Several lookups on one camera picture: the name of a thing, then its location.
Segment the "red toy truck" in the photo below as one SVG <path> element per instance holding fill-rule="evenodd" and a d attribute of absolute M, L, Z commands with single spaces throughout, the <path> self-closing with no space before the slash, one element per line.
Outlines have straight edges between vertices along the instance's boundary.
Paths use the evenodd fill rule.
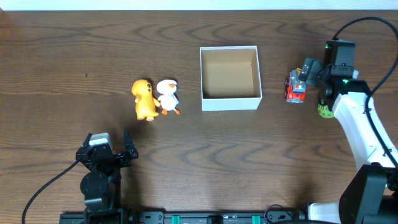
<path fill-rule="evenodd" d="M 299 80 L 300 68 L 296 68 L 289 73 L 285 79 L 284 98 L 288 103 L 303 103 L 306 97 L 306 83 Z"/>

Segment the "green ball with red symbols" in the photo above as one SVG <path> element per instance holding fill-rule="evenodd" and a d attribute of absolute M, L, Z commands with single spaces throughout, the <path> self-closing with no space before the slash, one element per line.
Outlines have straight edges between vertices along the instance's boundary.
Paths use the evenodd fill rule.
<path fill-rule="evenodd" d="M 325 119 L 334 118 L 333 112 L 329 109 L 329 107 L 324 102 L 324 100 L 319 100 L 318 101 L 317 111 L 318 111 L 318 114 L 322 118 L 325 118 Z"/>

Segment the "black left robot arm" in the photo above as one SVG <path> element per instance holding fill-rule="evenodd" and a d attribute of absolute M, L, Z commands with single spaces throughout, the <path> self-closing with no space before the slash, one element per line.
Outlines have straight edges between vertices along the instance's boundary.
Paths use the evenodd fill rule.
<path fill-rule="evenodd" d="M 85 197 L 85 221 L 113 219 L 127 223 L 128 210 L 121 205 L 121 169 L 131 166 L 139 157 L 127 129 L 124 130 L 124 147 L 121 153 L 113 153 L 108 133 L 88 134 L 76 152 L 76 160 L 90 172 L 84 176 L 80 190 Z"/>

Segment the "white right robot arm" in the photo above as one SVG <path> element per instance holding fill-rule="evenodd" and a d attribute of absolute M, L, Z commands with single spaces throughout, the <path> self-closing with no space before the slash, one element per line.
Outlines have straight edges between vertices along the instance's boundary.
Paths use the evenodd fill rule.
<path fill-rule="evenodd" d="M 357 173 L 339 201 L 311 203 L 307 223 L 397 223 L 397 149 L 374 108 L 371 91 L 351 61 L 306 58 L 299 80 L 320 90 L 345 132 Z"/>

